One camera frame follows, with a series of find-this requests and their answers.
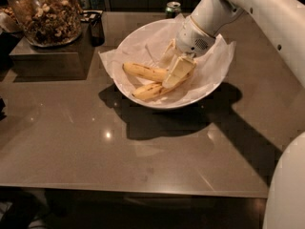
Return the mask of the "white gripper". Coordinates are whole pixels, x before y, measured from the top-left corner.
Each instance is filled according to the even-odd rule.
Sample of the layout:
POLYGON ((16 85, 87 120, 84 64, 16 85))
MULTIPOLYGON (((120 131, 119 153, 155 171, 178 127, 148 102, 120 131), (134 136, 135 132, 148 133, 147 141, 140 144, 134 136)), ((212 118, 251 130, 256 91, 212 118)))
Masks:
POLYGON ((198 28, 192 18, 188 16, 178 30, 175 40, 171 40, 159 60, 160 68, 169 68, 162 86, 167 89, 176 86, 196 66, 195 61, 189 56, 182 55, 175 59, 176 48, 182 53, 199 57, 204 55, 214 45, 214 42, 215 38, 198 28))

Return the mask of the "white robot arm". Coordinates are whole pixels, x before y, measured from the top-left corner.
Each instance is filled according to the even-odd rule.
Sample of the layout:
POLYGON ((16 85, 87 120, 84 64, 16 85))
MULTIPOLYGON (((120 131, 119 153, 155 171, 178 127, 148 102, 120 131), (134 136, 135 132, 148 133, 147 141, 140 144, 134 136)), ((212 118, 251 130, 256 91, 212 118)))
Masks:
MULTIPOLYGON (((201 0, 161 62, 169 67, 162 85, 177 85, 205 54, 224 25, 250 14, 295 77, 305 87, 305 7, 297 0, 201 0)), ((305 229, 305 133, 285 149, 274 170, 262 229, 305 229)))

